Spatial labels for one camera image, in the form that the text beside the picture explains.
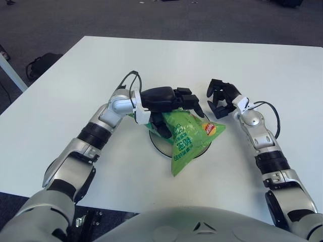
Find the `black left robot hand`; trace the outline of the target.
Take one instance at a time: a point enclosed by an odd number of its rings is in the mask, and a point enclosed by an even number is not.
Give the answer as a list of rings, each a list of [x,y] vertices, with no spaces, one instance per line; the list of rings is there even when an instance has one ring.
[[[142,106],[150,112],[149,124],[161,137],[169,139],[172,133],[167,127],[163,113],[172,112],[178,108],[194,110],[201,118],[204,117],[199,99],[189,88],[172,89],[171,87],[157,87],[141,92]]]

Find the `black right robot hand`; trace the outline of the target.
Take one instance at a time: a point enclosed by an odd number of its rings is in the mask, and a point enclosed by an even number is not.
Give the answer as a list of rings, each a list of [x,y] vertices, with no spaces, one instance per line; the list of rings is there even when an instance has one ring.
[[[240,94],[233,84],[212,79],[206,92],[207,98],[212,96],[212,101],[208,100],[207,103],[215,117],[221,119],[236,109],[233,100]]]

